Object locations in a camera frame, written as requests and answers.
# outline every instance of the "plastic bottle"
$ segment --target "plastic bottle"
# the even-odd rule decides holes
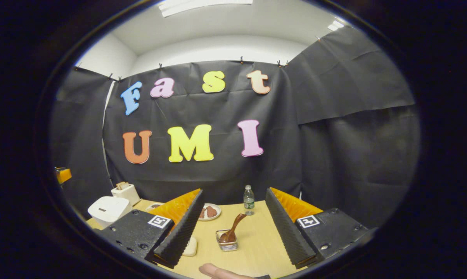
[[[246,185],[246,190],[244,191],[244,208],[247,210],[246,215],[253,215],[254,208],[254,193],[251,190],[251,185]]]

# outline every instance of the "plate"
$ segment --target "plate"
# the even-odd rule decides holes
[[[152,207],[153,205],[164,205],[164,203],[153,203],[152,205],[149,205],[146,209],[145,212],[149,212],[153,210],[154,208]]]
[[[204,203],[204,208],[207,208],[208,206],[211,206],[212,208],[214,208],[218,214],[216,214],[213,217],[208,218],[208,210],[205,210],[204,211],[204,218],[199,218],[199,220],[201,220],[201,221],[210,221],[210,220],[218,218],[218,216],[221,214],[221,208],[218,205],[214,205],[212,203]]]

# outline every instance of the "wooden spoon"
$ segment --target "wooden spoon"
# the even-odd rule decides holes
[[[220,243],[235,242],[235,228],[237,227],[237,224],[239,224],[239,222],[246,216],[246,214],[242,213],[237,215],[233,221],[234,224],[232,225],[232,228],[220,236]]]

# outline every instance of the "meat slice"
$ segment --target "meat slice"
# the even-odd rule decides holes
[[[200,217],[201,219],[203,219],[203,218],[204,218],[204,211],[205,211],[205,210],[206,210],[206,209],[205,209],[205,208],[203,208],[203,210],[201,211],[201,215],[199,215],[199,217]]]
[[[206,212],[207,215],[208,215],[208,218],[214,217],[214,216],[216,216],[216,214],[218,214],[218,212],[216,212],[216,210],[214,208],[212,208],[211,205],[208,205],[206,209],[208,210]]]

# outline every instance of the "wooden table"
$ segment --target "wooden table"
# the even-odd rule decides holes
[[[154,201],[141,200],[134,205],[134,209],[145,211],[152,203]],[[221,215],[218,218],[197,221],[192,233],[197,239],[195,256],[182,256],[174,269],[158,266],[195,279],[210,278],[199,272],[198,268],[205,263],[252,277],[268,274],[271,278],[278,278],[298,271],[290,262],[265,201],[256,201],[254,215],[247,216],[239,223],[235,229],[239,249],[230,252],[223,252],[218,247],[214,232],[230,229],[235,217],[245,212],[244,205],[219,207]],[[92,228],[102,228],[94,219],[89,219],[87,224]]]

